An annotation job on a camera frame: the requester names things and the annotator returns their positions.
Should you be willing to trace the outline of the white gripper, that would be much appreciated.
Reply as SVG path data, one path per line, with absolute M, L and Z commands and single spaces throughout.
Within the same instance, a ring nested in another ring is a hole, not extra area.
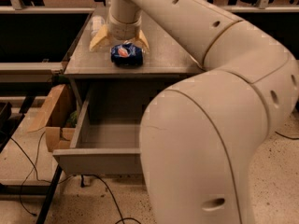
M 99 47 L 105 47 L 110 44 L 110 37 L 114 37 L 117 40 L 130 40 L 142 48 L 144 51 L 150 51 L 149 42 L 140 30 L 141 19 L 134 21 L 133 23 L 124 23 L 117 21 L 115 18 L 109 16 L 107 18 L 107 26 L 104 24 L 92 38 L 89 46 L 90 51 L 95 51 Z

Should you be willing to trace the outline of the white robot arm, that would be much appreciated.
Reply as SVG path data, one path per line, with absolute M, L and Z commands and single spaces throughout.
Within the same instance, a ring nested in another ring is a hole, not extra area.
M 204 67 L 158 94 L 140 157 L 157 224 L 254 224 L 248 168 L 293 111 L 298 63 L 276 39 L 205 0 L 111 0 L 93 38 L 130 39 L 150 16 Z

